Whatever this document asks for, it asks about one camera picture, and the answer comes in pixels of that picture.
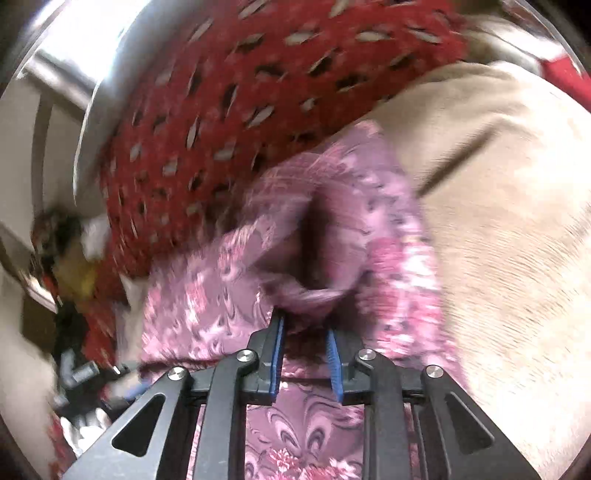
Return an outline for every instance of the tan fleece surface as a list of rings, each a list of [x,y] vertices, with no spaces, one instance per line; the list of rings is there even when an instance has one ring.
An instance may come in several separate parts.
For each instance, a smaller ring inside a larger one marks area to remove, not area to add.
[[[558,479],[591,433],[591,115],[517,66],[455,64],[369,116],[420,192],[472,395]]]

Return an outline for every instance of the blue rubber grip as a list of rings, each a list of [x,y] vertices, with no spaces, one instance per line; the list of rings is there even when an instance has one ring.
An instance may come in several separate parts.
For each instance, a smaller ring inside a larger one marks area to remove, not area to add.
[[[339,350],[336,347],[335,333],[329,330],[326,337],[326,359],[330,368],[330,384],[337,400],[343,401],[343,372],[340,369]]]
[[[281,345],[283,344],[283,317],[279,319],[277,327],[277,338],[275,340],[275,349],[273,350],[273,360],[271,361],[271,394],[273,398],[279,393],[279,378],[281,376],[281,366],[283,364],[283,357],[279,358]]]

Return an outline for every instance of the red cloth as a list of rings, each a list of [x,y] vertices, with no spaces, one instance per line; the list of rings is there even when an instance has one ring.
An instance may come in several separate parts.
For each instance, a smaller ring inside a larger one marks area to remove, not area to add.
[[[591,77],[587,73],[579,75],[568,56],[543,60],[542,70],[546,80],[591,112]]]
[[[462,58],[446,0],[209,2],[159,55],[106,149],[97,284],[148,274],[212,203]]]

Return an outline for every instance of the pink floral fabric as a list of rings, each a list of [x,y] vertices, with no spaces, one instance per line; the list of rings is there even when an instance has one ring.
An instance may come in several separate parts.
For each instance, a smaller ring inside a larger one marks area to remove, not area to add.
[[[410,185],[379,127],[364,121],[268,170],[231,211],[208,230],[233,225],[228,233],[154,270],[142,360],[204,368],[284,309],[281,388],[272,407],[248,409],[246,478],[357,478],[363,410],[333,398],[328,325],[357,331],[399,365],[441,365],[461,381]],[[197,233],[201,245],[205,237]]]

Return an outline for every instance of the metal screw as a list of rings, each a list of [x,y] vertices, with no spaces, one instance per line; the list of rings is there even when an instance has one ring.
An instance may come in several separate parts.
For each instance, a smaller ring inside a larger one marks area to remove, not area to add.
[[[427,376],[431,378],[440,378],[443,376],[443,368],[439,365],[429,365],[427,367]]]
[[[183,367],[173,367],[168,372],[168,377],[170,380],[180,380],[187,375],[187,371]]]
[[[371,348],[362,348],[359,352],[357,352],[359,358],[361,360],[370,361],[375,358],[375,351]]]
[[[252,350],[240,350],[236,354],[236,359],[239,362],[250,362],[253,358],[255,358],[255,352]]]

